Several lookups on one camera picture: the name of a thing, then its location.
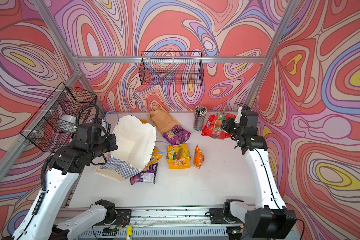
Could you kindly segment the red fruit snack bag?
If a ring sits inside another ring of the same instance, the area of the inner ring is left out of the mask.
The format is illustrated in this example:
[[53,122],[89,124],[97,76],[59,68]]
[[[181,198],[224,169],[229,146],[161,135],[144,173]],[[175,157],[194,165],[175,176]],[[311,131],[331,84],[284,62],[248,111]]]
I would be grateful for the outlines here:
[[223,121],[228,120],[229,118],[235,119],[236,116],[229,113],[216,113],[210,115],[202,129],[202,136],[210,137],[217,140],[224,140],[226,138],[230,138],[231,135],[224,132],[220,128],[220,126],[223,124]]

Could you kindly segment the checkered paper bag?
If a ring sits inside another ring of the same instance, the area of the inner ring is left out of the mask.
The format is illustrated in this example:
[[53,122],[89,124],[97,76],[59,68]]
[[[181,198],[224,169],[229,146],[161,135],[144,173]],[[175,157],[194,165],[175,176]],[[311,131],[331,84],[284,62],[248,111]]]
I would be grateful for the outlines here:
[[117,150],[106,154],[107,163],[95,174],[122,182],[142,172],[151,161],[157,139],[156,127],[142,123],[137,117],[121,117],[115,126]]

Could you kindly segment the orange snack bag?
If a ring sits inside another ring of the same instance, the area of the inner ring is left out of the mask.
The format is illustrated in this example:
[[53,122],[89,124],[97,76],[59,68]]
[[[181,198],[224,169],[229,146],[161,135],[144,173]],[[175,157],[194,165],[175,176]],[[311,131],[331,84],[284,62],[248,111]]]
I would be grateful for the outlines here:
[[202,153],[201,149],[199,148],[199,146],[196,146],[195,148],[195,154],[194,154],[194,165],[200,169],[202,164],[205,161],[205,157],[204,154]]

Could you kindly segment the purple grape snack bag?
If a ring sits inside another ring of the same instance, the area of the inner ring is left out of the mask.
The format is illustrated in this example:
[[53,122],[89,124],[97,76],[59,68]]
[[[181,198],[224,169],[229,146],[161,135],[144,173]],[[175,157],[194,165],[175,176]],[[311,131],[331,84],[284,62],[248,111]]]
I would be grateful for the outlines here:
[[163,133],[163,137],[170,145],[181,145],[189,140],[191,133],[184,128],[175,125],[170,131]]

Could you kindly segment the yellow jelly snack bag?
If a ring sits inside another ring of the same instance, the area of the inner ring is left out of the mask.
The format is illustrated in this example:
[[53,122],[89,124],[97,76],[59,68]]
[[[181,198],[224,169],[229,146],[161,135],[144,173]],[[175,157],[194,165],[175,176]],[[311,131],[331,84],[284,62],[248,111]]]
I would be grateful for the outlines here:
[[170,170],[189,169],[191,167],[191,155],[188,145],[168,146],[167,162]]

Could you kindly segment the tan snack bag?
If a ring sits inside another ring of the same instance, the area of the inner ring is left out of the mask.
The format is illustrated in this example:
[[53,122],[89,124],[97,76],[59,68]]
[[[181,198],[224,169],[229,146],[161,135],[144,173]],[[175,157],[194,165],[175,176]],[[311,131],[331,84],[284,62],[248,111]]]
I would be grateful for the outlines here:
[[163,107],[150,111],[147,116],[151,122],[155,124],[161,135],[172,130],[175,126],[182,126],[182,124],[170,115]]

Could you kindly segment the yellow mango snack bag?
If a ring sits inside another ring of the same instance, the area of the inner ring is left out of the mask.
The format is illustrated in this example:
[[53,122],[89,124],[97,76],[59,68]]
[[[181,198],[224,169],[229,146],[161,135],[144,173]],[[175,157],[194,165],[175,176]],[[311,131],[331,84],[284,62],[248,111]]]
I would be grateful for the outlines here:
[[162,156],[163,155],[159,151],[159,149],[157,147],[154,147],[153,153],[151,154],[150,161],[148,162],[146,167],[149,167],[149,166],[151,166],[153,164],[156,164],[162,158]]

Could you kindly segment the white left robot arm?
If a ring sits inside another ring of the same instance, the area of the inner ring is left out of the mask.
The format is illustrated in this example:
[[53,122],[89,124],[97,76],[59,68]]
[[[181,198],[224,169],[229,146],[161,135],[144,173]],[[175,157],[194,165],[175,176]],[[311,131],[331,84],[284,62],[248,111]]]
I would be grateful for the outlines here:
[[43,164],[41,190],[22,223],[6,237],[8,240],[73,240],[95,224],[112,225],[116,221],[115,205],[99,200],[76,217],[55,224],[64,199],[84,168],[118,148],[110,126],[100,122],[76,126],[74,139]]

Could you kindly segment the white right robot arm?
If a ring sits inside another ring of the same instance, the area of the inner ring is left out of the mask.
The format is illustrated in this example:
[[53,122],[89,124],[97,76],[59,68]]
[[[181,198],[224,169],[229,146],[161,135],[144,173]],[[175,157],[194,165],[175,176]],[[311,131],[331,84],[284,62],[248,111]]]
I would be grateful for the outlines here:
[[257,190],[254,207],[241,200],[226,200],[223,212],[227,221],[241,221],[252,238],[285,239],[298,218],[287,208],[276,185],[266,140],[258,135],[258,117],[258,113],[243,106],[236,118],[224,120],[220,127],[241,149]]

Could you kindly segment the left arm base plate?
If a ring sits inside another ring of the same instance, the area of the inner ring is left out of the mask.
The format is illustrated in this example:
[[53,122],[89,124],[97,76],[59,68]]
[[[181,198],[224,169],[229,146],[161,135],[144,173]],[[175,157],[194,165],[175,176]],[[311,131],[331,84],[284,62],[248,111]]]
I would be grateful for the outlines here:
[[131,215],[131,209],[118,209],[116,210],[115,219],[109,225],[114,227],[125,227],[130,224]]

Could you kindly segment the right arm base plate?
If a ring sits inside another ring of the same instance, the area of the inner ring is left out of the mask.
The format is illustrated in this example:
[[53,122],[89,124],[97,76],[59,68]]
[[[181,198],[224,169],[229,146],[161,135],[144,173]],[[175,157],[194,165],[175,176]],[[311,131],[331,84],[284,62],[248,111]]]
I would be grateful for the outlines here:
[[212,224],[242,224],[238,218],[233,217],[225,212],[223,208],[210,208],[206,217],[210,218]]

